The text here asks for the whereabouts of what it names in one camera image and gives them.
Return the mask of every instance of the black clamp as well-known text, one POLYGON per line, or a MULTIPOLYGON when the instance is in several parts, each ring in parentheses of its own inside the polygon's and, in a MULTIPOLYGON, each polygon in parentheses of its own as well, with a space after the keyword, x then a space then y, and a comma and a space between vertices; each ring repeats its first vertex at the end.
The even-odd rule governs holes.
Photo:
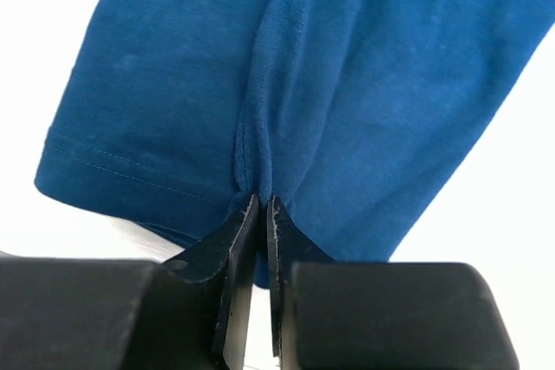
POLYGON ((519 368, 471 266, 337 263, 256 196, 162 265, 0 259, 0 368, 241 370, 260 233, 281 368, 519 368))

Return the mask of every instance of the blue t-shirt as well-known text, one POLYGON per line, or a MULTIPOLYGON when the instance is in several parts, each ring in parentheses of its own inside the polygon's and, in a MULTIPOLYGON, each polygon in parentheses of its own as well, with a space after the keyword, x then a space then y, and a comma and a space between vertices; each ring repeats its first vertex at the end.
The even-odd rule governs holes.
POLYGON ((100 0, 36 186, 183 247, 276 194, 335 259, 387 260, 553 21, 555 0, 100 0))

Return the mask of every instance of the white background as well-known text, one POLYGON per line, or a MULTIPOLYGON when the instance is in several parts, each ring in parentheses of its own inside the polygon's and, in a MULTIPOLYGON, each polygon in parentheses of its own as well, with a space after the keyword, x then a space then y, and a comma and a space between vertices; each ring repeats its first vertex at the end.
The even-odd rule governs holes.
MULTIPOLYGON (((98 0, 0 0, 0 251, 146 257, 179 249, 152 233, 41 196, 42 141, 98 0)), ((555 369, 555 29, 480 142, 394 260, 462 261, 490 282, 524 370, 555 369)), ((255 291, 249 366, 270 357, 267 294, 255 291)))

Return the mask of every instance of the stitching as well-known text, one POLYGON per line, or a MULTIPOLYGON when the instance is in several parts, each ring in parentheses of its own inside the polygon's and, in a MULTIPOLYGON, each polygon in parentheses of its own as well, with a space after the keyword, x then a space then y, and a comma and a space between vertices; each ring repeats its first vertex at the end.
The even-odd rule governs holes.
POLYGON ((90 162, 87 162, 87 161, 85 161, 85 160, 76 158, 75 156, 73 156, 73 155, 71 155, 71 154, 69 154, 69 153, 67 153, 67 152, 64 152, 64 151, 61 150, 61 149, 58 149, 57 147, 53 147, 53 146, 52 146, 51 149, 54 150, 54 151, 57 151, 57 152, 59 152, 59 153, 61 153, 61 154, 67 155, 67 156, 70 157, 71 159, 74 159, 74 160, 76 160, 76 161, 78 161, 78 162, 81 162, 82 164, 85 164, 85 165, 88 165, 88 166, 92 166, 93 168, 100 169, 101 171, 113 173, 114 175, 117 175, 117 176, 119 176, 119 177, 123 177, 123 178, 127 178, 127 179, 134 179, 135 181, 139 181, 139 182, 142 182, 142 183, 144 183, 144 184, 156 186, 156 187, 162 188, 162 189, 164 189, 164 190, 169 190, 169 191, 177 192, 177 193, 179 193, 179 194, 188 195, 189 197, 195 197, 195 198, 201 199, 201 200, 203 200, 203 201, 206 201, 207 203, 216 204, 216 205, 219 205, 219 206, 222 206, 222 207, 224 206, 224 205, 221 204, 221 203, 217 203, 216 201, 211 201, 210 199, 203 198, 203 197, 201 197, 201 196, 199 196, 199 195, 191 194, 190 192, 184 192, 184 191, 175 190, 175 189, 173 189, 173 188, 169 188, 169 187, 164 186, 164 185, 155 184, 154 182, 145 181, 144 179, 140 179, 140 178, 136 178, 136 177, 130 177, 130 176, 128 176, 128 175, 124 175, 124 174, 119 173, 119 172, 110 171, 109 169, 102 168, 101 166, 97 166, 97 165, 91 164, 90 162))
POLYGON ((96 148, 96 147, 92 147, 92 146, 90 146, 90 145, 87 145, 87 144, 85 144, 85 143, 82 143, 82 142, 80 142, 79 140, 75 140, 74 138, 70 138, 69 136, 66 136, 65 134, 62 134, 62 133, 55 133, 55 135, 56 135, 56 136, 59 136, 59 137, 61 137, 61 138, 64 138, 64 139, 66 139, 66 140, 69 140, 70 142, 77 143, 77 144, 79 144, 79 145, 81 145, 81 146, 85 146, 87 149, 90 149, 90 150, 92 150, 92 151, 95 151, 95 152, 101 153, 101 154, 103 154, 103 155, 109 156, 110 158, 116 158, 116 159, 120 159, 120 160, 125 160, 126 162, 129 162, 129 163, 131 163, 131 164, 133 164, 133 165, 140 166, 141 168, 146 168, 146 169, 149 169, 149 170, 151 170, 151 171, 156 171, 156 172, 160 172, 160 173, 166 174, 166 172, 163 172, 163 171, 161 171, 161 170, 158 169, 158 168, 154 168, 153 166, 143 165, 143 164, 140 164, 139 162, 136 162, 136 161, 134 161, 134 160, 127 159, 127 158, 123 158, 122 156, 113 155, 112 153, 108 153, 108 152, 102 151, 101 149, 98 149, 98 148, 96 148))

